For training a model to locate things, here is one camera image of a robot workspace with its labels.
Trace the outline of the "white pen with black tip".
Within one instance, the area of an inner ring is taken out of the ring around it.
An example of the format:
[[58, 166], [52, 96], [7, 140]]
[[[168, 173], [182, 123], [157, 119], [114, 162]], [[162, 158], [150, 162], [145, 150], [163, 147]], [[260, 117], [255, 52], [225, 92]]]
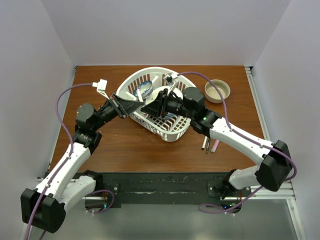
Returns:
[[206, 148], [207, 141], [208, 141], [208, 137], [205, 136], [205, 137], [204, 137], [204, 140], [203, 140], [203, 143], [202, 143], [202, 146], [201, 146], [201, 149], [202, 149], [202, 150], [204, 150], [204, 149]]

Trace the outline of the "pink highlighter pen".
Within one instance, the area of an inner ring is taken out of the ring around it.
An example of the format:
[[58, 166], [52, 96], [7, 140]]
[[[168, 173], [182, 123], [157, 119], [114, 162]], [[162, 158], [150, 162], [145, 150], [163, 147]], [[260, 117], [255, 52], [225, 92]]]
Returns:
[[219, 143], [220, 143], [220, 141], [217, 140], [217, 139], [214, 141], [214, 144], [213, 144], [213, 146], [212, 146], [212, 148], [211, 148], [211, 152], [212, 152], [212, 153], [215, 153], [215, 152], [216, 152]]

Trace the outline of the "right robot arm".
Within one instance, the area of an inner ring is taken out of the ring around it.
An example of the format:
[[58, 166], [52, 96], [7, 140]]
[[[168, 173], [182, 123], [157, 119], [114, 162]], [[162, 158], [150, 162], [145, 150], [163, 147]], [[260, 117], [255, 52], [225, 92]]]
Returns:
[[255, 166], [233, 169], [223, 179], [221, 188], [227, 196], [233, 197], [241, 189], [256, 185], [276, 192], [293, 169], [286, 143], [261, 139], [230, 124], [206, 107], [205, 96], [196, 87], [186, 88], [182, 98], [168, 89], [161, 90], [145, 101], [141, 111], [155, 118], [168, 113], [188, 118], [197, 133], [223, 142], [250, 158]]

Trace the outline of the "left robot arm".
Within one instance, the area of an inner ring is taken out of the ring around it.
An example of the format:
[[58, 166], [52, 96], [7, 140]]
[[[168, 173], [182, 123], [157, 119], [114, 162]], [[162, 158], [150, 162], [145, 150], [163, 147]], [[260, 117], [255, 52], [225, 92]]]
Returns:
[[99, 110], [84, 103], [76, 111], [76, 131], [65, 154], [54, 169], [34, 189], [25, 189], [20, 197], [22, 220], [31, 227], [55, 233], [64, 222], [66, 213], [83, 197], [105, 192], [103, 176], [87, 170], [76, 182], [71, 179], [80, 166], [98, 147], [102, 134], [98, 131], [115, 117], [126, 118], [144, 104], [141, 95], [123, 99], [112, 94]]

